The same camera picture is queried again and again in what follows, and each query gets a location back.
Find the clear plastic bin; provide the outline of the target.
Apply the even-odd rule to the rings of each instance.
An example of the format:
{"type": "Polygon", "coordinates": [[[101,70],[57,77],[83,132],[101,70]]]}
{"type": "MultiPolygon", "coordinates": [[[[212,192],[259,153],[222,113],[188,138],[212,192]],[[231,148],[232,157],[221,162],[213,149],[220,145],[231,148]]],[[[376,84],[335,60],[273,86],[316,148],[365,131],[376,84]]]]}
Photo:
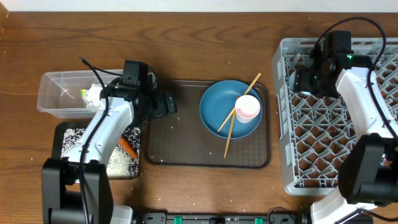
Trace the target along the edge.
{"type": "Polygon", "coordinates": [[[47,72],[42,75],[37,109],[59,119],[93,118],[98,108],[87,108],[81,90],[100,84],[91,70],[47,72]]]}

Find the upper wooden chopstick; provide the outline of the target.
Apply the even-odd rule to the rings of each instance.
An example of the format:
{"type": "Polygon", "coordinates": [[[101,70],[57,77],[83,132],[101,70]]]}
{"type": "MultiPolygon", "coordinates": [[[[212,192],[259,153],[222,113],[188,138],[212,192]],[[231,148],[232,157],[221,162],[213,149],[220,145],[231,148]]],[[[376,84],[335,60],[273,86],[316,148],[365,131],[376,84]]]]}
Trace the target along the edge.
{"type": "MultiPolygon", "coordinates": [[[[243,95],[247,95],[248,92],[250,91],[250,89],[253,87],[253,85],[257,82],[257,80],[259,79],[259,77],[262,75],[262,73],[258,73],[257,76],[255,77],[255,79],[251,82],[251,84],[249,85],[249,87],[246,89],[246,91],[243,93],[243,95]]],[[[235,112],[235,107],[230,111],[229,115],[227,115],[226,119],[223,121],[222,125],[219,127],[219,129],[217,130],[217,133],[221,131],[221,129],[223,128],[223,126],[226,124],[226,122],[229,120],[229,118],[233,115],[233,113],[235,112]]]]}

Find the orange carrot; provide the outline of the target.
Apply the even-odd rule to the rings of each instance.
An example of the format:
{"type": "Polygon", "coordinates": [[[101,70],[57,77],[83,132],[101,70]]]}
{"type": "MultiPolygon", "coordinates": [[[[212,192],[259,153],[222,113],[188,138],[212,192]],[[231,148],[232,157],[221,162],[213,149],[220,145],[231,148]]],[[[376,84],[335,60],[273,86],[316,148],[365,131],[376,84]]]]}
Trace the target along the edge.
{"type": "Polygon", "coordinates": [[[133,159],[138,159],[137,153],[124,136],[119,138],[118,145],[123,148],[133,159]]]}

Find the dark blue plate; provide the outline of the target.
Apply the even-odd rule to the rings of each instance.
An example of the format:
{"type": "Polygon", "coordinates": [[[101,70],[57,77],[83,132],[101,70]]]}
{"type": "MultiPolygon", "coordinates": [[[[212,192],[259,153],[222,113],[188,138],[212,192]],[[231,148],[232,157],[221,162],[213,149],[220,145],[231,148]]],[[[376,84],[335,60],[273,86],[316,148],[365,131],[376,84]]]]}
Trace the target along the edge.
{"type": "MultiPolygon", "coordinates": [[[[206,128],[221,138],[227,138],[231,121],[222,125],[233,109],[236,98],[248,88],[248,84],[237,80],[223,80],[210,86],[200,101],[200,117],[206,128]]],[[[263,109],[249,123],[234,122],[232,139],[244,138],[253,133],[262,121],[263,109]]]]}

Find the wooden chopstick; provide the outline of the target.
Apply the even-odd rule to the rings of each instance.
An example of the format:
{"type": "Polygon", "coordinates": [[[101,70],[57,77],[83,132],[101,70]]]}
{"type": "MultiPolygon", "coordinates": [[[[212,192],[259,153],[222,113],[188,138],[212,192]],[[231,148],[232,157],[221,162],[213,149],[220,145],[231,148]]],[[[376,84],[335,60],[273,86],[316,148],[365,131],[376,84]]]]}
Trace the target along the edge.
{"type": "MultiPolygon", "coordinates": [[[[257,80],[259,79],[259,77],[262,75],[262,73],[258,73],[257,76],[255,77],[255,79],[251,82],[251,84],[249,85],[249,87],[246,89],[246,91],[243,93],[243,95],[247,95],[248,92],[250,91],[250,89],[253,87],[253,85],[257,82],[257,80]]],[[[226,122],[229,120],[229,118],[233,115],[233,113],[235,112],[235,107],[230,111],[229,115],[227,115],[226,119],[223,121],[222,125],[219,127],[219,129],[217,130],[217,133],[221,131],[221,129],[223,128],[223,126],[226,124],[226,122]]]]}
{"type": "Polygon", "coordinates": [[[225,150],[224,150],[224,159],[226,159],[226,156],[227,156],[227,153],[228,153],[228,148],[229,148],[229,144],[230,144],[230,140],[231,140],[231,135],[232,135],[232,132],[233,132],[235,117],[236,117],[236,112],[234,111],[232,113],[231,124],[230,124],[230,127],[229,127],[229,133],[228,133],[228,138],[227,138],[226,147],[225,147],[225,150]]]}

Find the foil yellow snack wrapper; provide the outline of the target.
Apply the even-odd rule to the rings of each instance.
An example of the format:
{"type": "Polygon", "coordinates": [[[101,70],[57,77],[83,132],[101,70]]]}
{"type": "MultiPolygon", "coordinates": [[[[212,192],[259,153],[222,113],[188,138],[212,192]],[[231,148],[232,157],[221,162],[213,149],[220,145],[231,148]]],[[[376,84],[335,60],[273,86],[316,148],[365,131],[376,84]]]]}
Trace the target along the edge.
{"type": "Polygon", "coordinates": [[[85,97],[86,97],[86,96],[85,96],[86,91],[87,91],[87,90],[81,90],[81,98],[82,98],[82,99],[85,99],[85,97]]]}

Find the brown serving tray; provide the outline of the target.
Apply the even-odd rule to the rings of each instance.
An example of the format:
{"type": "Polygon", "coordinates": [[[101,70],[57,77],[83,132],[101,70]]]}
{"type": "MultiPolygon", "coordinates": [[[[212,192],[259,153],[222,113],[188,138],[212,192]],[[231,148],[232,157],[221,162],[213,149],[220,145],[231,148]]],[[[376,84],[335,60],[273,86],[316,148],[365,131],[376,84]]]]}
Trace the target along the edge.
{"type": "Polygon", "coordinates": [[[234,167],[262,169],[271,159],[271,127],[269,90],[256,83],[249,94],[262,105],[262,121],[250,135],[230,140],[224,159],[227,138],[209,131],[200,117],[200,101],[204,92],[217,82],[167,80],[172,89],[177,112],[149,123],[146,158],[159,165],[234,167]]]}

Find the spilled white rice pile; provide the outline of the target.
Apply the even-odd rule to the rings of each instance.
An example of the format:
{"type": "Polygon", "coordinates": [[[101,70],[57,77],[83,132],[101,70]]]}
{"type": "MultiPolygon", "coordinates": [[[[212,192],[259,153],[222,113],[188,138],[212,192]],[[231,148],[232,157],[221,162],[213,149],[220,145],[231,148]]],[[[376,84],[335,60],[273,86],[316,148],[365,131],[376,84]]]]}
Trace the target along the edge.
{"type": "MultiPolygon", "coordinates": [[[[60,157],[63,157],[81,138],[85,128],[67,128],[62,132],[62,147],[60,157]]],[[[138,127],[126,128],[123,137],[140,155],[141,129],[138,127]]],[[[116,145],[107,166],[108,179],[133,179],[139,176],[139,160],[130,156],[119,144],[116,145]]]]}

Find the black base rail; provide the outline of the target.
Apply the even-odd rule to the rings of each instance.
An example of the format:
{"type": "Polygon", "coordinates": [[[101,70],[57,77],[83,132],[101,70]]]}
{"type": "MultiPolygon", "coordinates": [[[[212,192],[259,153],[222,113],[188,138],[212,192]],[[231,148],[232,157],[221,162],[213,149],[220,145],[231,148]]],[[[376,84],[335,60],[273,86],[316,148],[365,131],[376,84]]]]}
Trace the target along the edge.
{"type": "Polygon", "coordinates": [[[270,215],[142,213],[133,215],[132,224],[296,224],[311,223],[304,214],[277,210],[270,215]]]}

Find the white napkin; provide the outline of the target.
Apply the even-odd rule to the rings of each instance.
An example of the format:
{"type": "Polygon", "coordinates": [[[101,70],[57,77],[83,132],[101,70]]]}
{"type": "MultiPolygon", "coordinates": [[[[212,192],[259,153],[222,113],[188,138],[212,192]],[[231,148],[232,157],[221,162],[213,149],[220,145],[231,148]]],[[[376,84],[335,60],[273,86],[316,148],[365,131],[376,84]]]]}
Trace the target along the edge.
{"type": "Polygon", "coordinates": [[[97,108],[100,104],[100,93],[102,91],[100,84],[92,84],[91,87],[86,91],[85,99],[83,99],[87,108],[97,108]]]}

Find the black plastic tray bin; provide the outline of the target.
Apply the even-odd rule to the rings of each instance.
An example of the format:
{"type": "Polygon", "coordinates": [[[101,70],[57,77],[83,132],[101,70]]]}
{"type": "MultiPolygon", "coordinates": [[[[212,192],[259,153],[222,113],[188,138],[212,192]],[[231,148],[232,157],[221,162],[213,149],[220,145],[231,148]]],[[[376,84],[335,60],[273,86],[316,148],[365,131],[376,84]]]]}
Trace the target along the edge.
{"type": "Polygon", "coordinates": [[[65,131],[67,128],[86,128],[89,125],[88,120],[79,120],[79,121],[67,121],[60,123],[55,128],[54,140],[53,140],[53,148],[52,148],[52,158],[60,159],[60,151],[62,147],[62,132],[65,131]]]}

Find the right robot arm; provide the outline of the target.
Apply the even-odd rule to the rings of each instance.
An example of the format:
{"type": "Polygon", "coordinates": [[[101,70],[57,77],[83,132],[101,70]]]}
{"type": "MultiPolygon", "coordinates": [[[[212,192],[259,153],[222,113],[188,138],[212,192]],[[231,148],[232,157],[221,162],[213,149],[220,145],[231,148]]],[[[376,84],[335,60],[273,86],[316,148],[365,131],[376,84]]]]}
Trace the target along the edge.
{"type": "Polygon", "coordinates": [[[310,223],[344,223],[360,213],[397,202],[397,122],[376,83],[374,63],[365,55],[310,55],[308,68],[289,80],[294,92],[341,96],[356,144],[338,171],[338,186],[310,207],[310,223]]]}

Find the lower wooden chopstick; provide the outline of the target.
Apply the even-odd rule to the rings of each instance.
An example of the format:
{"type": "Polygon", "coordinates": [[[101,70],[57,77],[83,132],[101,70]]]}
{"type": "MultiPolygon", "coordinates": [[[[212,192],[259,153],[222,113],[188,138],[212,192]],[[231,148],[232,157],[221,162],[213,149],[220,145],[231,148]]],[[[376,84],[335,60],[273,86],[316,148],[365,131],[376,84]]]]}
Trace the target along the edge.
{"type": "Polygon", "coordinates": [[[232,113],[231,124],[230,124],[230,127],[229,127],[229,133],[228,133],[228,138],[227,138],[226,147],[225,147],[225,150],[224,150],[224,159],[226,159],[226,156],[227,156],[227,153],[228,153],[228,148],[229,148],[229,144],[230,144],[230,140],[231,140],[231,135],[232,135],[232,132],[233,132],[235,117],[236,117],[236,112],[234,111],[232,113]]]}

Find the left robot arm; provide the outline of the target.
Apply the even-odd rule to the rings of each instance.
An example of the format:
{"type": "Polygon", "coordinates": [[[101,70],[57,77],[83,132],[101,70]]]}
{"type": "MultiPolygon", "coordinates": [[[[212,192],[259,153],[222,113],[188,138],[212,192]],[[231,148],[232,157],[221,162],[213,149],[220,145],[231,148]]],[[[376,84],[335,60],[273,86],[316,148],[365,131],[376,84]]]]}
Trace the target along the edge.
{"type": "Polygon", "coordinates": [[[128,126],[176,113],[174,94],[155,82],[115,78],[98,96],[99,108],[81,138],[42,167],[44,223],[134,223],[131,207],[114,204],[106,169],[128,126]]]}

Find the white pink cup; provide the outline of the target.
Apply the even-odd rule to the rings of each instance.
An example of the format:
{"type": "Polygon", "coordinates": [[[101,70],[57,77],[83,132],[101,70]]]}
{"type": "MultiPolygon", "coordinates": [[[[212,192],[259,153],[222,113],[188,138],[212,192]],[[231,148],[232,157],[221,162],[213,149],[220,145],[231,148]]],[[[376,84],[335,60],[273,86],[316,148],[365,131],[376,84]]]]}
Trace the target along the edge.
{"type": "Polygon", "coordinates": [[[255,96],[243,95],[236,100],[234,108],[240,123],[250,123],[260,113],[261,104],[255,96]]]}

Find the grey dishwasher rack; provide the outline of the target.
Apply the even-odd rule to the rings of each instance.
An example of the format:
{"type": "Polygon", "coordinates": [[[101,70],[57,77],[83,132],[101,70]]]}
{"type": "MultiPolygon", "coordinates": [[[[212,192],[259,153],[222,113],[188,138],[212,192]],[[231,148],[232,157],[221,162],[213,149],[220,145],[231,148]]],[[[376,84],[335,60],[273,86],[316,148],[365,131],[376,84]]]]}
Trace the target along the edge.
{"type": "MultiPolygon", "coordinates": [[[[284,190],[290,195],[327,195],[338,184],[338,170],[356,144],[347,106],[338,98],[296,93],[289,77],[307,67],[314,38],[285,38],[273,58],[279,106],[279,149],[284,190]]],[[[397,39],[354,38],[351,48],[377,62],[376,83],[397,122],[397,39]]]]}

